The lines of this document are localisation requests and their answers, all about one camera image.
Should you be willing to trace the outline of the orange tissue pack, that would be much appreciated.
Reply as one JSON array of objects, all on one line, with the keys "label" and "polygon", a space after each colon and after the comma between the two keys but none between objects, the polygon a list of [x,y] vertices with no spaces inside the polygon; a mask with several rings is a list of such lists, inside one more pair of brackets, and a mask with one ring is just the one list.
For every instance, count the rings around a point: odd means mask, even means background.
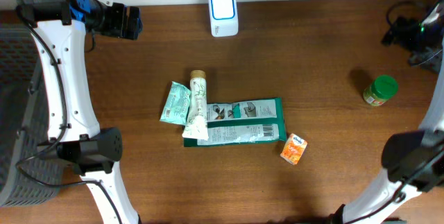
[{"label": "orange tissue pack", "polygon": [[296,165],[307,147],[307,141],[295,134],[290,134],[285,142],[280,157],[292,165]]}]

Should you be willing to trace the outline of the light green wipes packet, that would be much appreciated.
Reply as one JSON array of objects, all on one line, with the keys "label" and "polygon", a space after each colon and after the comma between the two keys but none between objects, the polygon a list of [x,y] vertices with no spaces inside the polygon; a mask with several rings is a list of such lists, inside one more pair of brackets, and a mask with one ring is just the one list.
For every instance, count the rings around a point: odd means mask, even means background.
[{"label": "light green wipes packet", "polygon": [[185,126],[190,106],[191,91],[184,85],[172,82],[160,121]]}]

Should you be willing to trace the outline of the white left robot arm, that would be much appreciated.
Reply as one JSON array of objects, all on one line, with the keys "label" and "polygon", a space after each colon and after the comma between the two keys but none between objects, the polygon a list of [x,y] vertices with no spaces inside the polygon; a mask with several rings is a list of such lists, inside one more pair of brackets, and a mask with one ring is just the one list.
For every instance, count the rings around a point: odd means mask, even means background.
[{"label": "white left robot arm", "polygon": [[17,0],[16,11],[39,51],[49,105],[48,139],[36,158],[70,166],[104,223],[139,223],[121,175],[121,132],[100,127],[85,68],[86,35],[136,40],[139,8],[115,0]]}]

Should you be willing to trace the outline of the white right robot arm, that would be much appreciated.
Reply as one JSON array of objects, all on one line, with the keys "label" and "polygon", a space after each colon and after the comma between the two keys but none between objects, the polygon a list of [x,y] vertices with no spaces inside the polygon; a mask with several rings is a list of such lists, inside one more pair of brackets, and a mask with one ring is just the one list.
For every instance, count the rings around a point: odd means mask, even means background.
[{"label": "white right robot arm", "polygon": [[[443,0],[420,19],[388,20],[383,45],[398,44],[419,65],[443,54]],[[389,223],[389,216],[406,201],[443,186],[443,74],[439,73],[432,101],[419,129],[392,135],[382,152],[382,169],[354,201],[340,206],[327,223]]]}]

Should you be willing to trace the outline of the green lid jar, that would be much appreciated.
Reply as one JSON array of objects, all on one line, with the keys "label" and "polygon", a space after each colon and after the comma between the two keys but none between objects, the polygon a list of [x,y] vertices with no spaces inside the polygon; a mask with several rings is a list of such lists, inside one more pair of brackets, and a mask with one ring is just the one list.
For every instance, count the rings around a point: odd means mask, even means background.
[{"label": "green lid jar", "polygon": [[371,106],[381,106],[398,92],[398,82],[388,75],[378,76],[363,92],[363,99]]}]

